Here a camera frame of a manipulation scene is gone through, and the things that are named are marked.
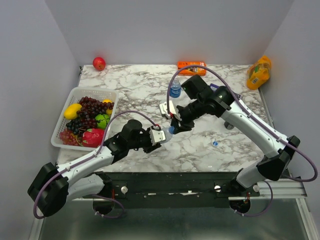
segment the wall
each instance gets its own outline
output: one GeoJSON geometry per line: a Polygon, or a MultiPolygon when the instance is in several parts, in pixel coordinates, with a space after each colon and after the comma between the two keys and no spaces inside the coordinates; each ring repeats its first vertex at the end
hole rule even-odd
{"type": "Polygon", "coordinates": [[[293,0],[45,0],[81,64],[252,64],[293,0]]]}
{"type": "MultiPolygon", "coordinates": [[[[275,127],[288,136],[298,136],[301,150],[318,169],[319,9],[319,0],[295,0],[265,52],[273,67],[271,80],[262,87],[275,127]]],[[[310,178],[313,175],[310,165],[299,155],[295,155],[289,166],[295,176],[310,178]]],[[[304,186],[320,231],[320,178],[304,186]]]]}
{"type": "Polygon", "coordinates": [[[0,240],[27,240],[27,189],[56,160],[50,138],[79,66],[43,0],[3,2],[0,33],[0,240]]]}

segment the orange box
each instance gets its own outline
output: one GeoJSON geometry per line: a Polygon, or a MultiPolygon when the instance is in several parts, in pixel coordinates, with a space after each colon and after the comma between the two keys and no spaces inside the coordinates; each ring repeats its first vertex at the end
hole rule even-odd
{"type": "MultiPolygon", "coordinates": [[[[178,70],[188,66],[188,65],[201,65],[206,67],[207,65],[204,62],[201,61],[178,61],[177,66],[178,66],[178,70]]],[[[199,75],[199,76],[204,76],[206,75],[206,70],[200,67],[190,67],[187,68],[185,70],[182,70],[181,72],[179,72],[178,75],[182,75],[182,76],[193,76],[193,75],[199,75]]]]}

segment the apple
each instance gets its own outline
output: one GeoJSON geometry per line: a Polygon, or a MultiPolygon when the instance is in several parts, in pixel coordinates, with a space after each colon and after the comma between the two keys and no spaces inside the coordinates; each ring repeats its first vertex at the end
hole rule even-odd
{"type": "Polygon", "coordinates": [[[106,62],[102,57],[96,57],[93,59],[92,65],[94,66],[95,69],[98,71],[102,71],[106,67],[106,62]]]}

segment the white basket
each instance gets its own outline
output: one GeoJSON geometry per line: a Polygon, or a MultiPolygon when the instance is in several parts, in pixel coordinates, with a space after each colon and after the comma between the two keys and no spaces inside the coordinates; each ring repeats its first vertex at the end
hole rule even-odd
{"type": "MultiPolygon", "coordinates": [[[[59,135],[63,130],[66,128],[66,123],[70,120],[67,120],[64,117],[64,112],[71,104],[78,103],[81,98],[88,96],[89,98],[97,99],[99,101],[103,101],[104,99],[110,99],[114,102],[113,111],[111,118],[115,115],[115,110],[117,107],[119,94],[117,91],[106,89],[106,88],[97,88],[97,87],[75,87],[71,90],[62,112],[60,114],[59,120],[54,128],[52,137],[51,137],[51,144],[55,147],[62,148],[62,149],[72,149],[72,150],[81,150],[81,151],[93,151],[96,148],[94,147],[85,147],[85,146],[71,146],[63,144],[62,140],[59,138],[59,135]]],[[[106,138],[108,137],[110,132],[110,128],[106,134],[106,138]]]]}

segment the white marble surface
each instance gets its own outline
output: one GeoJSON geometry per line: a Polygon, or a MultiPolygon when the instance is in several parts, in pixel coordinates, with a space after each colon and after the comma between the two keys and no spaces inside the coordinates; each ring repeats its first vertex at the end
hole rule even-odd
{"type": "MultiPolygon", "coordinates": [[[[249,66],[209,65],[208,67],[220,74],[234,92],[242,94],[247,106],[267,121],[258,91],[246,88],[249,66]]],[[[166,99],[168,83],[176,69],[175,65],[110,65],[99,72],[91,65],[86,65],[83,68],[79,86],[117,90],[119,102],[116,113],[137,110],[145,113],[162,127],[167,127],[170,122],[161,117],[158,106],[166,99]]],[[[181,83],[188,79],[187,76],[177,78],[181,83]]],[[[203,79],[208,84],[222,85],[208,72],[203,79]]],[[[182,92],[177,103],[185,106],[189,102],[188,96],[182,92]]],[[[150,123],[140,115],[131,113],[116,119],[111,126],[111,132],[114,134],[121,131],[123,125],[131,118],[141,121],[145,128],[150,126],[150,123]]],[[[87,153],[61,149],[57,162],[63,164],[87,153]]],[[[171,141],[161,148],[149,154],[145,154],[142,149],[132,150],[127,157],[103,170],[106,172],[229,172],[245,168],[262,156],[262,151],[238,129],[227,130],[222,119],[206,115],[195,121],[192,131],[174,135],[171,141]],[[218,146],[213,146],[213,141],[217,141],[218,146]]]]}

